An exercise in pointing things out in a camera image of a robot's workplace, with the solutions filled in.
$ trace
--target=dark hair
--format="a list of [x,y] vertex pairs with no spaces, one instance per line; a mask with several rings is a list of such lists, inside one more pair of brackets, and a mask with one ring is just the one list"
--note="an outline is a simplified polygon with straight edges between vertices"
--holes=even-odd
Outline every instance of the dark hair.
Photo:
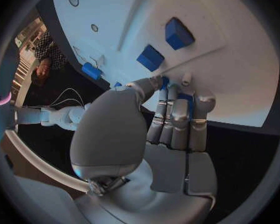
[[39,87],[43,85],[43,81],[39,79],[37,76],[36,69],[34,69],[33,72],[31,73],[31,81],[32,84],[37,85]]

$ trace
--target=person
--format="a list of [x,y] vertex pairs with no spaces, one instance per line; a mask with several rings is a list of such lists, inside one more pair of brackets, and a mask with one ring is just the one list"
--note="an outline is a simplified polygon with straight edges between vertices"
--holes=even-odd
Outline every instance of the person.
[[31,81],[40,87],[49,77],[50,70],[62,69],[67,63],[66,57],[55,44],[48,30],[41,36],[34,55],[39,61],[39,66],[33,70]]

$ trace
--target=white panel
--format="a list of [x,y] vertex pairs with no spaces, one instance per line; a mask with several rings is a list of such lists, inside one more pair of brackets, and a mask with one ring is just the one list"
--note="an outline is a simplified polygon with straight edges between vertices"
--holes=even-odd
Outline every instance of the white panel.
[[[239,0],[54,0],[71,46],[83,64],[102,58],[99,69],[111,83],[164,74],[180,84],[185,73],[192,84],[183,92],[209,88],[217,98],[209,119],[261,126],[274,100],[279,61],[262,26]],[[165,41],[165,25],[178,17],[193,33],[192,45],[174,51]],[[91,30],[96,24],[98,32]],[[164,57],[151,73],[136,61],[147,44]],[[154,110],[155,94],[145,103]]]

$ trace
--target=pink light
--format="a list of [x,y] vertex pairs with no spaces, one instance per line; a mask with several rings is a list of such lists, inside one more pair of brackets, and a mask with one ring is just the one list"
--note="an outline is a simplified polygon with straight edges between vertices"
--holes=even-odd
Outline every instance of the pink light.
[[11,100],[11,92],[6,98],[0,100],[0,106],[7,104],[10,100]]

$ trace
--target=black floor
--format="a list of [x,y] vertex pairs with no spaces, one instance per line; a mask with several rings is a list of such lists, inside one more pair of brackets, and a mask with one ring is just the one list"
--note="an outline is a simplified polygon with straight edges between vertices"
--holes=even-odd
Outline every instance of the black floor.
[[[76,89],[85,103],[92,102],[104,92],[68,66],[65,70],[52,73],[43,88],[31,85],[24,104],[47,105],[69,87]],[[63,99],[72,97],[73,92],[63,96]],[[76,104],[68,102],[57,108],[68,105]],[[152,115],[145,113],[145,118],[149,124]],[[72,131],[56,125],[19,125],[19,135],[44,160],[75,176],[69,158]],[[207,152],[217,172],[218,197],[205,223],[212,224],[221,220],[249,196],[264,176],[278,142],[278,136],[208,126]]]

